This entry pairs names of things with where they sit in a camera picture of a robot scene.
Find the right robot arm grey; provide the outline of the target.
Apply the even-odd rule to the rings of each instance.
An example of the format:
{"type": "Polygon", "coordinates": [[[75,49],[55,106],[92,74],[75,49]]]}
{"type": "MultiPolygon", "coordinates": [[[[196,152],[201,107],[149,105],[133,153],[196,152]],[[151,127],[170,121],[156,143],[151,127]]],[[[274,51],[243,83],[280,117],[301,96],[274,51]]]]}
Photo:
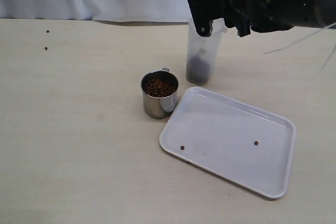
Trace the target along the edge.
{"type": "Polygon", "coordinates": [[[293,27],[335,28],[335,0],[187,0],[196,32],[209,37],[213,21],[236,28],[239,37],[293,27]]]}

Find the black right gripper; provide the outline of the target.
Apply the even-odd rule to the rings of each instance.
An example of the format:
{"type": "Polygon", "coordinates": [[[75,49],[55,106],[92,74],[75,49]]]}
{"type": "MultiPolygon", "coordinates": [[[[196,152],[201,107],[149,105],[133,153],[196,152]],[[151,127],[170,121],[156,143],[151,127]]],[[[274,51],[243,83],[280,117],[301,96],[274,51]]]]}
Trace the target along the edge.
{"type": "Polygon", "coordinates": [[[201,37],[212,33],[211,20],[222,18],[226,27],[237,29],[238,36],[245,37],[251,31],[271,33],[290,30],[293,26],[277,21],[272,0],[211,0],[207,12],[207,0],[187,0],[196,32],[201,37]]]}

